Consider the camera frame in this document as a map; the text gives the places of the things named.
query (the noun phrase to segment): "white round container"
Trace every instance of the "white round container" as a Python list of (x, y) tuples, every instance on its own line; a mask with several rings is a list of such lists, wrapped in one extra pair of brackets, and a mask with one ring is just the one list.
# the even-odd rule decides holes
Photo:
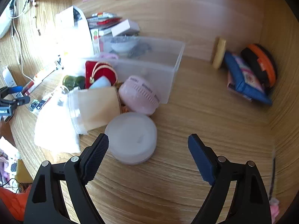
[(109, 151), (124, 164), (139, 164), (155, 151), (157, 128), (146, 115), (129, 112), (114, 118), (106, 127)]

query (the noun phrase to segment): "orange and black round case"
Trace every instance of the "orange and black round case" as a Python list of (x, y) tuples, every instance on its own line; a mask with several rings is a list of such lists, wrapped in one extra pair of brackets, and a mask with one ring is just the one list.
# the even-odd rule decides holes
[(270, 52), (260, 44), (250, 44), (241, 51), (241, 56), (268, 93), (277, 79), (277, 67)]

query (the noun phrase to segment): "charging cable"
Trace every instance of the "charging cable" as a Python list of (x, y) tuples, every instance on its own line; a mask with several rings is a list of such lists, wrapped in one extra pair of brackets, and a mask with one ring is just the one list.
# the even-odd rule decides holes
[(50, 98), (53, 96), (53, 94), (55, 93), (56, 90), (61, 89), (64, 90), (66, 89), (68, 91), (68, 93), (70, 92), (70, 90), (68, 89), (68, 87), (64, 86), (64, 85), (60, 85), (57, 86), (52, 92), (48, 93), (44, 98)]
[(16, 59), (17, 59), (17, 62), (18, 62), (18, 64), (20, 64), (19, 59), (18, 59), (18, 57), (17, 57), (17, 47), (16, 47), (16, 41), (15, 41), (15, 38), (14, 38), (14, 35), (13, 35), (13, 29), (15, 30), (15, 32), (16, 32), (16, 34), (17, 34), (17, 36), (18, 36), (18, 39), (19, 39), (19, 53), (20, 53), (20, 60), (21, 60), (21, 72), (22, 72), (22, 74), (23, 74), (24, 77), (26, 77), (26, 78), (28, 78), (29, 80), (31, 80), (32, 82), (34, 82), (34, 80), (33, 80), (31, 77), (25, 75), (25, 73), (24, 73), (24, 70), (23, 70), (23, 54), (22, 54), (21, 37), (20, 37), (20, 34), (19, 34), (19, 32), (17, 31), (17, 29), (16, 29), (16, 25), (15, 25), (15, 19), (16, 19), (16, 18), (19, 18), (22, 14), (24, 14), (24, 12), (25, 12), (25, 8), (26, 8), (26, 6), (27, 6), (28, 1), (29, 1), (29, 0), (26, 0), (25, 6), (24, 6), (24, 8), (23, 8), (23, 11), (22, 11), (18, 16), (15, 16), (15, 13), (16, 13), (16, 0), (13, 0), (13, 9), (14, 9), (14, 12), (13, 12), (13, 16), (12, 16), (12, 17), (9, 16), (9, 17), (13, 20), (13, 24), (12, 24), (12, 28), (11, 28), (11, 33), (12, 33), (12, 38), (13, 38), (13, 42), (14, 42), (14, 45), (15, 45), (15, 52), (16, 52)]

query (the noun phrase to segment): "light blue object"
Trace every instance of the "light blue object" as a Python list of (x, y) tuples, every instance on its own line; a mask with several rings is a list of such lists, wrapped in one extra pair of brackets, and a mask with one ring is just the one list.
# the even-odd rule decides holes
[(231, 72), (232, 78), (234, 79), (235, 90), (237, 92), (244, 94), (252, 99), (256, 99), (265, 104), (272, 105), (271, 99), (264, 92), (261, 92), (257, 88), (254, 88), (245, 82), (245, 78), (242, 73), (242, 70), (240, 69), (232, 53), (228, 51), (225, 52), (224, 61), (229, 71)]
[(100, 87), (111, 87), (111, 82), (105, 76), (101, 76), (98, 80), (96, 80), (89, 88), (100, 88)]

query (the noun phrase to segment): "green glass bottle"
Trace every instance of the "green glass bottle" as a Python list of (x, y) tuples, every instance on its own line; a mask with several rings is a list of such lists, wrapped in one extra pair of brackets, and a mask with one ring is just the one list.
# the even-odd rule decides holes
[(83, 76), (69, 76), (66, 75), (63, 78), (62, 84), (66, 86), (70, 91), (73, 90), (75, 87), (79, 87), (80, 89), (84, 89), (85, 87), (85, 77)]

